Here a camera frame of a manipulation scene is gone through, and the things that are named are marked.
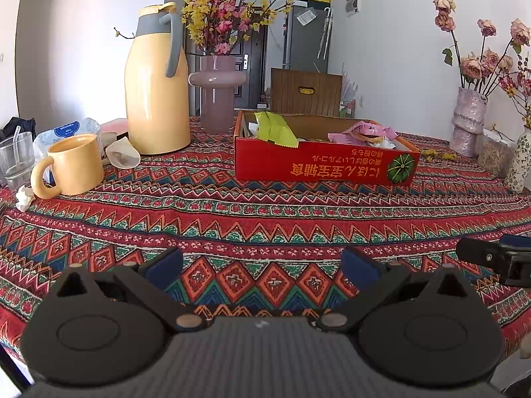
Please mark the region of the pink mushroom-shaped vase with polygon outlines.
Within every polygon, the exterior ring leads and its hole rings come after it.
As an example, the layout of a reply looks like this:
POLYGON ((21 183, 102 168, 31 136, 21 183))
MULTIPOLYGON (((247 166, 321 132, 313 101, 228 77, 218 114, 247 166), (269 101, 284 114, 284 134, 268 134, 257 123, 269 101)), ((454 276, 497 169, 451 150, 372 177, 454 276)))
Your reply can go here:
POLYGON ((246 73, 236 70, 236 57, 201 57, 200 70, 190 74, 188 82, 201 89, 202 128, 210 134, 229 131, 234 122, 235 89, 247 82, 246 73))

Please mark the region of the yellow thermos jug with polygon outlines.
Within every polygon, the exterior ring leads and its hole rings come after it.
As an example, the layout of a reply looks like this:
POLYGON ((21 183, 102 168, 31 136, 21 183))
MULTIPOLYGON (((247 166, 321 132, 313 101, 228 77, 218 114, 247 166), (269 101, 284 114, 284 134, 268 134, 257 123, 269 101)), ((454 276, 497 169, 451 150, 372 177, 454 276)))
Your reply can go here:
POLYGON ((130 143, 142 156, 191 143, 188 64, 174 2, 140 10, 124 72, 130 143))

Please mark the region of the textured pink tall vase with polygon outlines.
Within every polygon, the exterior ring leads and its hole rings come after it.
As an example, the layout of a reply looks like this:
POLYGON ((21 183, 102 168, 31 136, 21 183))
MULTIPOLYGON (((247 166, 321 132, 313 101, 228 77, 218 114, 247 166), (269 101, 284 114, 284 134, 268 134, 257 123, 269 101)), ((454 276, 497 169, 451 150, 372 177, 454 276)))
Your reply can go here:
POLYGON ((461 156, 473 157, 479 135, 483 134, 488 100, 473 89, 460 87, 453 113, 454 131, 450 148, 461 156))

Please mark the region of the crumpled white paper cup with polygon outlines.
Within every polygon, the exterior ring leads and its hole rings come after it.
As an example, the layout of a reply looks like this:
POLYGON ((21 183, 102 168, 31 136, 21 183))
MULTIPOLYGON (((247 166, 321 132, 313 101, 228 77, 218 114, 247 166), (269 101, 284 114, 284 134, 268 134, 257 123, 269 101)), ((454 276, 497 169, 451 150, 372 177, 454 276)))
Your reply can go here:
POLYGON ((105 153, 110 164, 122 170, 134 169, 141 161, 140 153, 126 137, 111 143, 105 148, 105 153))

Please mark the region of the red cardboard snack box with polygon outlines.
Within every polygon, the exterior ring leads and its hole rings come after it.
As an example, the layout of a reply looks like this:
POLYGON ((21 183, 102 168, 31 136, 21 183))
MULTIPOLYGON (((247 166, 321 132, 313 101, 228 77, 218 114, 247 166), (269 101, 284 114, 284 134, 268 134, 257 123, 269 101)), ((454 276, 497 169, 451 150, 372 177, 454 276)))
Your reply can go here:
POLYGON ((234 130, 235 174, 241 181, 350 181, 368 185, 409 185, 417 171, 420 150, 401 136, 392 148, 367 143, 334 143, 330 134, 343 135, 357 119, 319 115, 285 115, 298 139, 297 147, 277 146, 253 135, 249 125, 257 114, 242 110, 234 130))

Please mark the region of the crumpled white tissue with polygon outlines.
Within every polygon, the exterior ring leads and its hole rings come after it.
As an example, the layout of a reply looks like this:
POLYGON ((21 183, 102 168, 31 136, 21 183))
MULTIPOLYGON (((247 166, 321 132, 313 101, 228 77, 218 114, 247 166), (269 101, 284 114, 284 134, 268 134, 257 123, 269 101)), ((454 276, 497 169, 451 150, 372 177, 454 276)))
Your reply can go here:
POLYGON ((31 187, 26 187, 25 185, 23 185, 15 194, 15 198, 15 207, 20 212, 26 212, 32 205, 33 200, 35 199, 35 195, 31 187))

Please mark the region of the fallen yellow flowers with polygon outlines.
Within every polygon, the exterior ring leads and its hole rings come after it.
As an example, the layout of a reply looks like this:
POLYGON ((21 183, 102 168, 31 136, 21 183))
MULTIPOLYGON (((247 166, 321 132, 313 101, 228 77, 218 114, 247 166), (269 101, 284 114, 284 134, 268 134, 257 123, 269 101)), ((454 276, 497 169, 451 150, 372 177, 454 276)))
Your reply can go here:
POLYGON ((455 161, 457 158, 456 153, 448 153, 436 149, 422 150, 420 155, 429 163, 435 162, 436 160, 455 161))

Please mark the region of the floral patterned small vase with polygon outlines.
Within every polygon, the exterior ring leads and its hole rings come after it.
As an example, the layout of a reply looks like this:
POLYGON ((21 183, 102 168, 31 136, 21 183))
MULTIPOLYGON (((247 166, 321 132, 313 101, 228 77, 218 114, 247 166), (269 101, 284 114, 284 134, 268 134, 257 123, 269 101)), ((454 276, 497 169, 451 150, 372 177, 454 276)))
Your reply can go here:
POLYGON ((515 153, 505 178, 505 184, 514 193, 521 193, 524 190, 530 172, 530 141, 530 128, 525 126, 524 132, 517 140, 515 153))

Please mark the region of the colourful patterned tablecloth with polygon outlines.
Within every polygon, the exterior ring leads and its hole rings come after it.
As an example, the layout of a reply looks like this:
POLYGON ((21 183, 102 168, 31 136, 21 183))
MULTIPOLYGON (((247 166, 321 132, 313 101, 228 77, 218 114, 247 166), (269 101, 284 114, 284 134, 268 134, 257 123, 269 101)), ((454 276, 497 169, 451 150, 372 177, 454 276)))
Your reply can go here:
POLYGON ((36 199, 26 211, 1 192, 1 343, 18 356, 22 330, 61 271, 184 255, 167 292, 201 315, 307 315, 356 290, 340 254, 357 245, 378 261, 431 271, 457 263, 470 236, 529 235, 530 196, 471 159, 421 158, 407 187, 351 182, 238 181, 232 135, 191 123, 189 147, 147 156, 75 197, 36 199))

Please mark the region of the yellow ceramic mug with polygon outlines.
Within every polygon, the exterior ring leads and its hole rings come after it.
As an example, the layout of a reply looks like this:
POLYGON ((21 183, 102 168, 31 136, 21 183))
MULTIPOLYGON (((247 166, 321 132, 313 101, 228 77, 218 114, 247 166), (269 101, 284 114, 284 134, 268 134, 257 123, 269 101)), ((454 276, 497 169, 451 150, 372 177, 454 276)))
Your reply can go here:
POLYGON ((74 196, 94 189, 105 177, 96 134, 82 134, 62 139, 48 149, 47 156, 36 163, 31 176, 34 194, 40 199, 58 195, 74 196), (54 187, 43 182, 44 171, 51 167, 54 187))

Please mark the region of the grey refrigerator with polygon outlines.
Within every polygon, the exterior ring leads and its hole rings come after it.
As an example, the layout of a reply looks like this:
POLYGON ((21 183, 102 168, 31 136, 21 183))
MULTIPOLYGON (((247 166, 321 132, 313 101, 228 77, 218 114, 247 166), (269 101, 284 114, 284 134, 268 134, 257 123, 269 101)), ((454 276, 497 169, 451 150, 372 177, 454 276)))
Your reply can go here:
POLYGON ((298 0, 287 15, 283 69, 328 72, 328 18, 330 3, 298 0))

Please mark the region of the dark brown entrance door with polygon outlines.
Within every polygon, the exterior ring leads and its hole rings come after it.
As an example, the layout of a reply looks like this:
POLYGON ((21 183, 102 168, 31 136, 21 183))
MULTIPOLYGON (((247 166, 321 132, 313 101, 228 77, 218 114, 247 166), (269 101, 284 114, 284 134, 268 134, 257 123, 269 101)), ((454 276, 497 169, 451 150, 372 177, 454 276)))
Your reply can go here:
POLYGON ((245 84, 235 88, 236 109, 256 109, 261 101, 266 80, 266 50, 268 27, 249 31, 248 40, 241 40, 231 54, 236 58, 235 68, 246 74, 245 84))

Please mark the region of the blue and white plastic bag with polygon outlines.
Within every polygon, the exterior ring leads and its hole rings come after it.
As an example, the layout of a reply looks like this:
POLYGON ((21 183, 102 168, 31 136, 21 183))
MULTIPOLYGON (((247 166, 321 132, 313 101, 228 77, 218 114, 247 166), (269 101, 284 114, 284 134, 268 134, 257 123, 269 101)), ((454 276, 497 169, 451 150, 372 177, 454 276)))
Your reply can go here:
POLYGON ((48 149, 58 141, 64 138, 70 138, 77 135, 95 134, 99 153, 104 153, 102 143, 101 127, 94 119, 86 118, 74 120, 57 128, 43 131, 33 140, 33 153, 36 160, 41 160, 47 155, 48 149))

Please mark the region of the pink snack packet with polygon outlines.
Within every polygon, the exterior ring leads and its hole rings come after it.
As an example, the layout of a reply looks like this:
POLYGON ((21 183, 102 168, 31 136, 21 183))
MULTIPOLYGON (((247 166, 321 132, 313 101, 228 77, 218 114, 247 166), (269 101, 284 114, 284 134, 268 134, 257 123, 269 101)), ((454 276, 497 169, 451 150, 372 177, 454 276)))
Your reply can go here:
POLYGON ((396 138, 398 134, 392 128, 366 121, 359 121, 341 133, 328 134, 331 143, 384 149, 394 149, 396 138))

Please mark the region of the green snack packet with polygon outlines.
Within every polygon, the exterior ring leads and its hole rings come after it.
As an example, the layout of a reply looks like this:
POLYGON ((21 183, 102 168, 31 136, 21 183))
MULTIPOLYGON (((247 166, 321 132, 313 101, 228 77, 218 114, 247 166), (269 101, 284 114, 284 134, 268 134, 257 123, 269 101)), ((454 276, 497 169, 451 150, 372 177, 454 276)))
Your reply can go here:
POLYGON ((269 111, 256 113, 258 139, 275 144, 278 147, 297 148, 299 140, 280 114, 269 111))

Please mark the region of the glass jar with lid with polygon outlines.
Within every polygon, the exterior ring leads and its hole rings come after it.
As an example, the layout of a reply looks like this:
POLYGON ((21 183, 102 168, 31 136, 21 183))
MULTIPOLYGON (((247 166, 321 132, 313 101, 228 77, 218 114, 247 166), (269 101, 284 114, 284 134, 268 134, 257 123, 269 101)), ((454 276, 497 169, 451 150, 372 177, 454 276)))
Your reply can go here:
POLYGON ((494 129, 483 129, 478 163, 498 178, 505 178, 515 153, 516 142, 494 129))

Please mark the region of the clear drinking glass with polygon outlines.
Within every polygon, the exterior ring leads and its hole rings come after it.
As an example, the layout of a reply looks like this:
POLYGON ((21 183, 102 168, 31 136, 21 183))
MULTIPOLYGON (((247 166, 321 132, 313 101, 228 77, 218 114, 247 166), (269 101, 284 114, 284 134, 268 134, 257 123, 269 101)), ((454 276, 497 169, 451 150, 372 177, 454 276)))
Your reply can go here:
POLYGON ((1 174, 13 194, 23 185, 31 184, 35 164, 31 132, 22 132, 22 128, 17 126, 14 134, 1 142, 0 156, 1 174))

